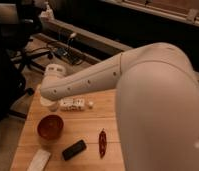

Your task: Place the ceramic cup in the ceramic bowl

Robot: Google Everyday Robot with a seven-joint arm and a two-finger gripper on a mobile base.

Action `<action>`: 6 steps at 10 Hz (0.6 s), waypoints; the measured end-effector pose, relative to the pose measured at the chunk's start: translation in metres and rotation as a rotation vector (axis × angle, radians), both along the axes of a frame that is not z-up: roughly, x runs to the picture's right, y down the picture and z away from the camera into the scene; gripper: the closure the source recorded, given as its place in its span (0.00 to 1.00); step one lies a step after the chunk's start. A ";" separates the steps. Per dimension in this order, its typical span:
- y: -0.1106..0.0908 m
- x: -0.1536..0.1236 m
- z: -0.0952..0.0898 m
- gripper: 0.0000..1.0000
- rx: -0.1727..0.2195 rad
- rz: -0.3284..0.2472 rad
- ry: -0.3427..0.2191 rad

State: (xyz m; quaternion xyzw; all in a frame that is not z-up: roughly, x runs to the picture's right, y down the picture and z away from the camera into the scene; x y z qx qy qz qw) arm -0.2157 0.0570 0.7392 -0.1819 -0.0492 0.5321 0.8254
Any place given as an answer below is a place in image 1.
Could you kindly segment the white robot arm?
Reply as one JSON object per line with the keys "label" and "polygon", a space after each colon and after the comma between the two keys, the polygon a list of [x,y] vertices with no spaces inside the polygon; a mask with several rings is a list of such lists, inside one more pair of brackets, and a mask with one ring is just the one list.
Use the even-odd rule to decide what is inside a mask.
{"label": "white robot arm", "polygon": [[48,66],[40,92],[57,101],[106,89],[126,171],[199,171],[199,82],[181,49],[153,43],[67,77]]}

